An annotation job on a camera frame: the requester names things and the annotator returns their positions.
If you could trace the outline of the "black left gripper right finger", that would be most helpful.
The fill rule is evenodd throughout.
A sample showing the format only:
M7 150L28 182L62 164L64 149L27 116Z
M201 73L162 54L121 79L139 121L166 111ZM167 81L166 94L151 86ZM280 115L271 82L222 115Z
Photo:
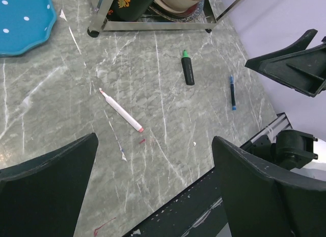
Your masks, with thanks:
M212 153L232 236L325 236L325 181L283 169L218 136Z

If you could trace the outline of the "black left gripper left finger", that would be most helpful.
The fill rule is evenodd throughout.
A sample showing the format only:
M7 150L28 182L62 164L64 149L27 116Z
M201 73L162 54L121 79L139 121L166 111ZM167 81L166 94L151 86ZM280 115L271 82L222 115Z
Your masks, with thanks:
M1 169L1 236L73 236L97 148L91 133Z

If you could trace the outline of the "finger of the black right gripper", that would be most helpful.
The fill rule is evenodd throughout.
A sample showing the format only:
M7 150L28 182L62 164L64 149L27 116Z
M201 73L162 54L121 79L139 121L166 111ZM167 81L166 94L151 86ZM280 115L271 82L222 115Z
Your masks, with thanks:
M293 54L305 50L310 44L310 42L313 40L317 32L318 30L316 29L307 30L298 40L296 40L293 44L289 45L288 47L247 60L245 67L259 67L260 63L265 60L270 60L273 58L277 58L277 57L281 57L281 56L285 56L288 54Z
M309 97L325 90L325 43L300 51L282 49L247 60L245 67Z

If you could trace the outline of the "white pink-tipped marker pen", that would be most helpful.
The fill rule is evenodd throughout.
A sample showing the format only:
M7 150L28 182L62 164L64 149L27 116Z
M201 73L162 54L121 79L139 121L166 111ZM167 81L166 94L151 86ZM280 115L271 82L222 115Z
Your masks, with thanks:
M126 112L111 96L107 95L101 88L99 88L99 92L102 94L105 101L136 131L138 131L139 133L142 133L144 131L143 127L128 112Z

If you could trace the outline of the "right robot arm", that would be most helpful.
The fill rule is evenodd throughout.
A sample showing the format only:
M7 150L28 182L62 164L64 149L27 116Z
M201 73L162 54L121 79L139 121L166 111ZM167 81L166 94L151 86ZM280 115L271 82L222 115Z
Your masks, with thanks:
M283 86L315 97L325 90L325 40L308 48L317 34L309 29L288 47L247 60L245 67ZM268 145L251 144L247 152L287 170L302 168L318 159L314 145L318 139L297 130L283 130Z

